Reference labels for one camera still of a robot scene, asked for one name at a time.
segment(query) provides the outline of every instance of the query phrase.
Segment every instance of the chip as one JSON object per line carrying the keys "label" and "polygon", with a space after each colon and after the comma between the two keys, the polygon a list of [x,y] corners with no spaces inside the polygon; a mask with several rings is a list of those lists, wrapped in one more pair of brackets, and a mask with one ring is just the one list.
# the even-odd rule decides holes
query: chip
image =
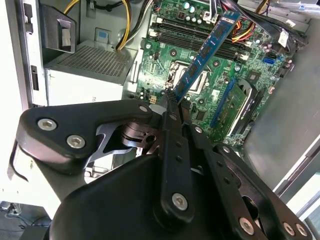
{"label": "chip", "polygon": [[180,19],[180,20],[185,20],[185,13],[180,11],[178,13],[178,16],[176,17],[177,19]]}
{"label": "chip", "polygon": [[261,72],[257,71],[249,71],[248,75],[246,76],[246,79],[249,80],[251,83],[256,83],[261,76]]}
{"label": "chip", "polygon": [[218,39],[221,37],[221,35],[224,33],[225,30],[226,30],[226,27],[224,25],[222,25],[222,24],[217,25],[213,29],[213,36]]}
{"label": "chip", "polygon": [[178,95],[180,95],[184,91],[185,86],[186,86],[186,84],[183,81],[180,82],[180,84],[178,85],[178,89],[177,89]]}
{"label": "chip", "polygon": [[195,75],[195,73],[196,73],[197,70],[198,70],[198,68],[197,68],[197,66],[196,66],[195,64],[193,64],[193,65],[190,67],[190,69],[189,69],[189,76],[190,76],[190,78],[192,78],[192,77]]}
{"label": "chip", "polygon": [[203,59],[205,59],[207,56],[208,56],[208,54],[210,53],[210,50],[211,50],[211,47],[210,46],[205,46],[203,49],[202,49],[202,51],[201,51],[201,57],[203,58]]}
{"label": "chip", "polygon": [[202,121],[205,118],[205,114],[206,114],[205,111],[198,110],[198,112],[195,116],[195,119]]}

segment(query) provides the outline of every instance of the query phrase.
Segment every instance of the green circuit board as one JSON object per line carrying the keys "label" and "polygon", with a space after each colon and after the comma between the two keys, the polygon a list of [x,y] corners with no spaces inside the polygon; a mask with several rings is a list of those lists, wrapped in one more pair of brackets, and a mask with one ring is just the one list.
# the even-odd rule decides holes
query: green circuit board
{"label": "green circuit board", "polygon": [[[153,10],[138,75],[137,99],[156,104],[166,89],[172,89],[177,84],[206,34],[213,29],[212,22],[203,20],[205,11],[209,10],[208,5],[195,1],[189,1],[187,5],[185,3],[181,0],[164,0]],[[283,65],[292,56],[277,52],[272,64],[263,61],[267,54],[273,52],[269,49],[273,42],[259,27],[255,28],[246,42],[236,45],[226,40],[185,96],[191,102],[192,122],[205,130],[212,143],[241,146],[277,82],[287,72]],[[236,83],[223,102],[223,107],[218,109],[232,79]],[[255,101],[249,94],[250,88],[245,87],[248,84],[254,89],[252,95]],[[245,109],[249,106],[248,101],[251,101],[254,109]],[[218,110],[219,115],[212,126]],[[245,111],[250,114],[247,121],[244,121],[247,115],[242,116]],[[246,124],[241,127],[236,124],[242,122]]]}

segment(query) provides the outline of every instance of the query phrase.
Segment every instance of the sata port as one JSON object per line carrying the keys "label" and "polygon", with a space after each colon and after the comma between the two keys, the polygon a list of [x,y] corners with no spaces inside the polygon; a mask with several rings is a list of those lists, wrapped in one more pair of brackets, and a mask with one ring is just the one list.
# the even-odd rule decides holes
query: sata port
{"label": "sata port", "polygon": [[265,63],[265,64],[275,64],[275,63],[276,63],[276,60],[273,59],[273,58],[270,58],[270,57],[265,56],[265,57],[262,59],[262,62]]}

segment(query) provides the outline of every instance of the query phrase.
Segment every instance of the blue ram stick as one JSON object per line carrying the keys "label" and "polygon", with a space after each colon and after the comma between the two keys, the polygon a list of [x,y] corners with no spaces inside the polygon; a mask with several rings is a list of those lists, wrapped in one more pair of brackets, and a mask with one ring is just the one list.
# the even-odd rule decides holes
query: blue ram stick
{"label": "blue ram stick", "polygon": [[233,11],[226,11],[223,16],[221,16],[192,63],[190,63],[189,67],[173,89],[178,103],[182,101],[191,86],[202,73],[208,61],[220,48],[221,44],[236,25],[240,16],[240,13]]}
{"label": "blue ram stick", "polygon": [[229,92],[231,91],[231,89],[232,89],[233,86],[235,85],[235,82],[236,82],[236,78],[234,78],[234,77],[231,78],[231,81],[229,82],[228,86],[226,87],[226,89],[225,89],[225,91],[224,91],[224,93],[223,93],[223,96],[222,96],[222,98],[221,98],[221,100],[220,100],[220,103],[219,103],[218,107],[216,108],[216,111],[215,111],[215,113],[214,113],[214,115],[213,115],[213,118],[212,118],[212,120],[211,120],[211,123],[210,123],[210,127],[211,127],[211,128],[213,128],[213,127],[216,125],[216,122],[217,122],[217,120],[218,120],[218,117],[219,117],[219,115],[220,115],[220,112],[221,112],[221,110],[222,110],[222,107],[223,107],[224,104],[225,104],[225,101],[226,101],[226,99],[227,99],[227,97],[228,97]]}

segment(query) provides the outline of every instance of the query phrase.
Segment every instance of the ventilation grille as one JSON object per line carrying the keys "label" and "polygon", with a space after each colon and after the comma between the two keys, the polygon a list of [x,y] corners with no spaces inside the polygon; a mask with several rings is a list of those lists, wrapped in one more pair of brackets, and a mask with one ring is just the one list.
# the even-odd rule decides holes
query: ventilation grille
{"label": "ventilation grille", "polygon": [[74,54],[58,61],[57,64],[97,74],[120,77],[129,59],[130,56],[121,53],[82,46]]}

